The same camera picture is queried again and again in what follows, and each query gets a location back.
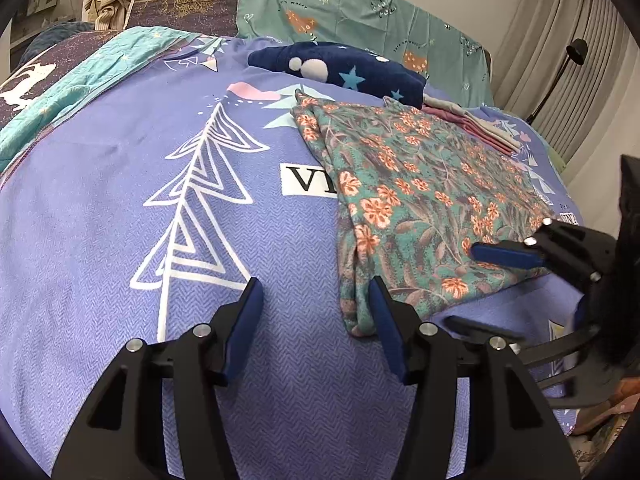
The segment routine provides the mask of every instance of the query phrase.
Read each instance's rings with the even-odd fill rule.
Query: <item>blue star print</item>
[[[351,90],[358,91],[358,83],[362,83],[364,81],[363,77],[359,77],[356,74],[356,67],[353,67],[348,74],[343,74],[342,72],[338,72],[340,77],[344,79],[344,85],[342,88],[350,88]]]

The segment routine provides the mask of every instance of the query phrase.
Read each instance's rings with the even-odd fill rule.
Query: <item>gray curtain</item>
[[[599,116],[620,70],[628,37],[610,0],[521,0],[494,60],[496,106],[526,118],[544,97],[566,56],[584,38],[589,53],[560,79],[533,127],[571,159]]]

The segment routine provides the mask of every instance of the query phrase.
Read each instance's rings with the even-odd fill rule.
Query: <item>metal screw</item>
[[[211,327],[206,323],[201,323],[193,327],[193,335],[196,337],[206,337],[211,333]]]
[[[422,323],[420,325],[420,333],[423,335],[436,335],[438,333],[438,326],[433,323]]]
[[[491,339],[489,339],[489,345],[495,350],[504,350],[505,348],[507,348],[507,342],[499,335],[494,335]]]
[[[138,350],[140,350],[143,346],[144,346],[144,342],[142,341],[142,339],[131,339],[129,341],[127,341],[127,350],[129,350],[129,352],[137,352]]]

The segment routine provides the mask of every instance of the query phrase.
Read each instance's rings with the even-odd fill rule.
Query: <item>christmas tree drawing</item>
[[[203,129],[165,157],[182,158],[186,164],[144,205],[172,206],[174,217],[129,282],[131,288],[139,290],[161,289],[158,341],[166,336],[171,279],[237,290],[247,284],[250,274],[220,229],[213,210],[216,200],[253,203],[225,152],[268,149],[231,119],[224,103],[219,102]]]
[[[298,104],[298,102],[296,101],[296,90],[300,90],[311,97],[316,97],[319,99],[329,99],[329,101],[334,101],[334,98],[332,98],[331,96],[321,94],[317,90],[311,88],[311,86],[304,86],[303,84],[291,85],[287,86],[286,88],[276,90],[276,92],[281,95],[282,99],[269,105],[263,106],[262,108],[280,108],[286,110],[286,112],[264,126],[264,129],[277,128],[279,126],[290,126],[291,128],[297,128],[296,123],[293,120],[293,116],[289,112],[294,106]]]

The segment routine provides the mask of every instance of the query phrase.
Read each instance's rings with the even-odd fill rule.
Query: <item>bed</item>
[[[558,219],[578,223],[579,211],[542,138],[491,107],[482,47],[408,2],[175,1],[134,0],[125,31],[65,40],[3,89],[34,104],[0,101],[0,375],[8,378],[0,412],[49,473],[82,402],[127,340],[175,338],[259,276],[266,303],[247,366],[216,390],[241,478],[390,478],[414,390],[391,374],[375,338],[345,330],[337,200],[285,194],[282,180],[282,166],[318,168],[290,119],[297,89],[368,107],[382,101],[301,85],[248,66],[248,55],[325,40],[410,65],[428,76],[425,92],[448,94],[522,145],[513,164]],[[16,91],[36,65],[54,67]],[[212,141],[205,168],[191,156],[207,120],[226,137]],[[210,197],[181,201],[194,172]],[[169,243],[184,253],[175,268],[165,261]],[[579,297],[548,274],[430,319],[457,314],[536,344],[561,335]],[[180,474],[169,393],[168,463]],[[568,433],[575,413],[556,417]],[[467,423],[461,380],[450,476],[464,467]]]

